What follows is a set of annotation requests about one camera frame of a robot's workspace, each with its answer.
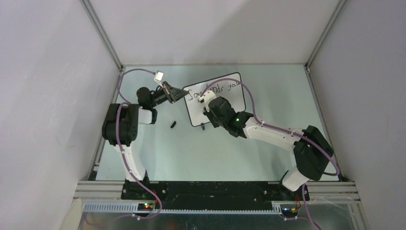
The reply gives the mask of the black framed whiteboard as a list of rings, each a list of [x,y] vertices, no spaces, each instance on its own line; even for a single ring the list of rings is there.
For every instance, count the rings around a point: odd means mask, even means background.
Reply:
[[[202,123],[209,123],[209,119],[203,115],[204,104],[198,102],[198,98],[206,88],[216,96],[226,98],[235,111],[244,111],[246,109],[246,102],[243,87],[240,84],[241,81],[240,73],[234,72],[183,87],[183,90],[189,92],[189,95],[185,96],[185,103],[191,125],[198,127]]]

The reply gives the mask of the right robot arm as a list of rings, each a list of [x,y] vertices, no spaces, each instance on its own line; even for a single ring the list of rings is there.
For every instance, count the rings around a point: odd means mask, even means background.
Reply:
[[[278,188],[279,196],[284,200],[293,199],[306,182],[320,180],[332,160],[332,147],[314,126],[306,129],[272,128],[257,121],[251,113],[236,112],[224,97],[206,95],[198,101],[204,104],[203,115],[213,127],[222,127],[236,138],[257,139],[273,144],[294,155],[296,165],[282,177]]]

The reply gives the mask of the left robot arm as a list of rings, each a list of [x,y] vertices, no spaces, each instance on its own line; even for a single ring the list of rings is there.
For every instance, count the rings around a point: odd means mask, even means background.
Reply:
[[[188,94],[187,90],[173,87],[165,81],[155,90],[139,88],[136,92],[138,103],[112,103],[108,107],[101,128],[102,137],[121,155],[125,179],[139,181],[133,187],[133,194],[139,199],[147,199],[151,195],[151,186],[143,182],[147,171],[135,149],[138,126],[155,124],[158,116],[156,106],[164,102],[173,104]]]

